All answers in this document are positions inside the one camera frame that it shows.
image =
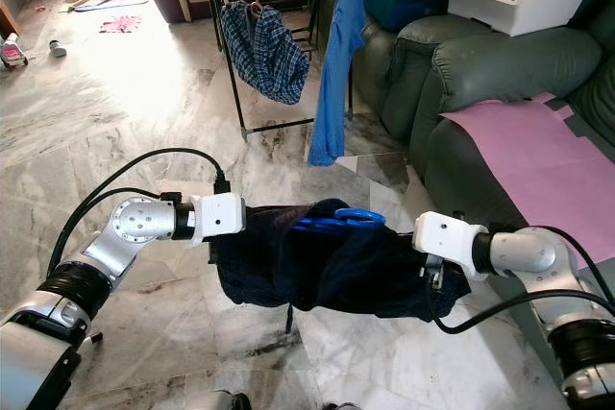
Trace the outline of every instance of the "blue shirt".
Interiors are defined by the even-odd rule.
[[[364,24],[363,0],[336,1],[307,158],[310,165],[328,166],[344,156],[346,82],[355,50],[365,45]]]

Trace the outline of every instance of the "cable connector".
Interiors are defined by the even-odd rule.
[[[425,266],[421,268],[419,276],[430,281],[431,290],[440,291],[444,278],[444,258],[435,254],[428,254]]]
[[[218,172],[215,176],[215,182],[213,183],[214,194],[225,194],[231,192],[231,182],[227,181],[224,173]]]
[[[181,192],[160,192],[160,200],[163,202],[172,202],[177,205],[182,202]]]

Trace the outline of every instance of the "blue checkered shirt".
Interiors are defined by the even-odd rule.
[[[238,1],[222,9],[222,31],[234,67],[243,82],[266,97],[295,105],[308,76],[308,57],[283,26],[278,11],[265,7],[255,21],[248,8]]]

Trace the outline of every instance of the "silver robot arm segment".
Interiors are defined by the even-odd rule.
[[[569,244],[548,229],[490,233],[435,212],[422,214],[415,228],[417,250],[459,264],[468,278],[517,277],[530,294],[557,289],[600,295],[579,276]],[[531,308],[558,360],[562,393],[571,407],[615,408],[613,315],[592,301],[570,297],[534,300]]]
[[[77,350],[109,295],[155,240],[200,244],[245,226],[245,205],[233,193],[132,197],[117,205],[102,232],[89,236],[17,305],[0,327],[0,408],[52,409],[81,361]]]

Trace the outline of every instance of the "pink cloth on floor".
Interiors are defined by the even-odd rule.
[[[615,164],[566,126],[569,109],[489,100],[443,113],[472,136],[487,166],[531,225],[571,234],[594,261],[615,256]],[[579,267],[585,262],[578,256]]]
[[[138,29],[140,16],[120,16],[113,21],[106,21],[100,27],[100,33],[131,33]]]

